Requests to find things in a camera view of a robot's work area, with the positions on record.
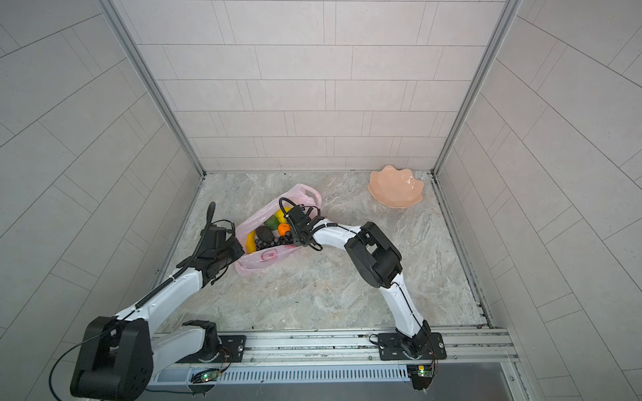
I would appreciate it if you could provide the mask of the pink plastic bag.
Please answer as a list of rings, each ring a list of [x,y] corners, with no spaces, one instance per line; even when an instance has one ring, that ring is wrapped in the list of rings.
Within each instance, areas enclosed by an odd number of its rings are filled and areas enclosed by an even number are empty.
[[[289,227],[284,216],[292,204],[320,208],[323,198],[314,188],[297,184],[236,227],[236,238],[245,252],[234,262],[239,275],[264,272],[297,252],[292,235],[286,232]]]

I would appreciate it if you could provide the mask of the green fake fruit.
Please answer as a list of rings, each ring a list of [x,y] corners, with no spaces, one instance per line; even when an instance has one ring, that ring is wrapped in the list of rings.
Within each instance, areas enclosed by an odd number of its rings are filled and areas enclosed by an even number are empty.
[[[269,230],[276,231],[279,228],[280,222],[279,222],[279,219],[275,215],[272,215],[263,224]]]

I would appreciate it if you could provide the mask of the pink scalloped bowl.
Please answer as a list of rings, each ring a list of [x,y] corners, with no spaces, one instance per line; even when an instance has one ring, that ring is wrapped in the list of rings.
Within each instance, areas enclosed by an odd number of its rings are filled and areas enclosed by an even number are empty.
[[[395,209],[406,209],[423,200],[424,182],[416,180],[409,169],[387,165],[370,174],[368,190],[376,201]]]

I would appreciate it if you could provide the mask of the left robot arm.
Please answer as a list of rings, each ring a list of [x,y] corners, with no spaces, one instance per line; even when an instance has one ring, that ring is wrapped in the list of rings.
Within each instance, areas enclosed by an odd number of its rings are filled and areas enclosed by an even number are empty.
[[[160,371],[182,359],[221,363],[234,360],[215,322],[190,320],[158,339],[160,325],[190,296],[222,277],[244,251],[235,226],[207,222],[195,251],[177,270],[138,302],[112,317],[97,317],[85,329],[70,383],[75,398],[135,400]]]

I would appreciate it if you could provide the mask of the orange fake tangerine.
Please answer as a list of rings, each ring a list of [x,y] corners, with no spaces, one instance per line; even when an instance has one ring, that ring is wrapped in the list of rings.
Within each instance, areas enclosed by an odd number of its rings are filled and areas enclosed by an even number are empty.
[[[287,224],[287,223],[279,224],[279,226],[278,226],[278,234],[281,237],[286,237],[289,232],[291,232],[291,228],[290,228],[289,224]]]

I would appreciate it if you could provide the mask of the yellow fake lemon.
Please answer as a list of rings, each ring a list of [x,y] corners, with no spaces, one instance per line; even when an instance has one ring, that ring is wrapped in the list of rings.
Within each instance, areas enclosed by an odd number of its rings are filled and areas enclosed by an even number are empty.
[[[275,217],[277,218],[277,220],[278,220],[278,222],[279,222],[279,225],[281,225],[281,224],[287,224],[287,223],[288,223],[288,222],[287,222],[286,215],[287,215],[287,213],[288,213],[290,210],[291,210],[291,208],[290,208],[290,207],[285,207],[283,210],[278,210],[278,211],[275,213]]]

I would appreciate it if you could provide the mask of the dark fake grapes bunch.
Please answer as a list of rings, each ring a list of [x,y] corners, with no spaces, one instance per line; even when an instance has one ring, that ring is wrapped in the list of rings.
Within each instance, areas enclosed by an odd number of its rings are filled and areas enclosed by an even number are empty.
[[[275,237],[272,242],[264,242],[262,239],[255,240],[256,249],[258,251],[266,250],[269,248],[293,245],[294,241],[291,237]]]

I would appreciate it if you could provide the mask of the yellow fake banana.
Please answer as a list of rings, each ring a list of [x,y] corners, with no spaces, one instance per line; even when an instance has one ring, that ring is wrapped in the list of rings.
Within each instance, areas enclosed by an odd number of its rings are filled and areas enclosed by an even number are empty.
[[[251,231],[247,234],[246,249],[248,254],[257,252],[257,236],[255,231]]]

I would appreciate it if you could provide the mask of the dark brown fake fruit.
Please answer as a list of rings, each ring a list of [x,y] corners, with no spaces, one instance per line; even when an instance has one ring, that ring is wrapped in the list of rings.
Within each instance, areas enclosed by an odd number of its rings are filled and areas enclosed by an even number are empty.
[[[275,240],[273,232],[265,226],[257,227],[255,232],[260,242],[272,243]]]

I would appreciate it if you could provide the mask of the left circuit board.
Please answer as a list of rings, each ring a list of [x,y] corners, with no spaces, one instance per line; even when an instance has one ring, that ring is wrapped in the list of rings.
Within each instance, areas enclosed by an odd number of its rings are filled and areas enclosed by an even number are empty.
[[[191,378],[191,384],[210,384],[217,382],[222,375],[221,369],[206,369],[194,374]]]

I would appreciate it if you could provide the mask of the circuit board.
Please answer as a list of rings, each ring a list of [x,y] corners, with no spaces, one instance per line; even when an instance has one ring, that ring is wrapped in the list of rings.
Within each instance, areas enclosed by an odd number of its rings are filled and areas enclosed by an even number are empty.
[[[191,378],[191,384],[210,384],[217,382],[222,375],[221,369],[206,369],[194,374]]]
[[[414,390],[428,390],[435,376],[435,370],[425,365],[407,365],[406,371]]]

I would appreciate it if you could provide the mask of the right circuit board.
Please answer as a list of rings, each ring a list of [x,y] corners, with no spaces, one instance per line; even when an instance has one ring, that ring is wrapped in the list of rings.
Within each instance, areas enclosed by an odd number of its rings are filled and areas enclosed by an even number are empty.
[[[407,365],[406,371],[414,390],[428,390],[435,376],[435,370],[425,365]]]

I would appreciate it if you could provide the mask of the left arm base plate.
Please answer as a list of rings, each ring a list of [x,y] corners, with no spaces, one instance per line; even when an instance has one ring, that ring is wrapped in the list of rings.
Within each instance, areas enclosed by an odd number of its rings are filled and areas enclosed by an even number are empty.
[[[247,337],[222,335],[217,351],[197,352],[179,360],[179,364],[236,364],[242,362]]]

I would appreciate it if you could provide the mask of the aluminium mounting rail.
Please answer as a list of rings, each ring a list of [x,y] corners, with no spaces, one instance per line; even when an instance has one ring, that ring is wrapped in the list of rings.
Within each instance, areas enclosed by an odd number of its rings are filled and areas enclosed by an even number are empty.
[[[408,364],[441,366],[443,364],[512,363],[518,362],[518,352],[508,331],[488,327],[436,327],[446,348],[447,358],[433,361],[383,361],[379,350],[369,339],[391,330],[331,329],[289,331],[237,331],[221,332],[222,335],[247,337],[242,362],[236,364],[179,364],[180,356],[171,362],[161,356],[156,370],[173,365],[200,367],[262,367],[262,366],[313,366],[313,365],[375,365]]]

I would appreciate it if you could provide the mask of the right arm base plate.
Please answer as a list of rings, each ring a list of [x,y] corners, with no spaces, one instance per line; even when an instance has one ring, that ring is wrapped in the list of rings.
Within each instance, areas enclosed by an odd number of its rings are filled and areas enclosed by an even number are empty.
[[[445,344],[439,332],[420,332],[414,338],[400,332],[382,332],[369,340],[377,347],[383,361],[440,361],[447,358]]]

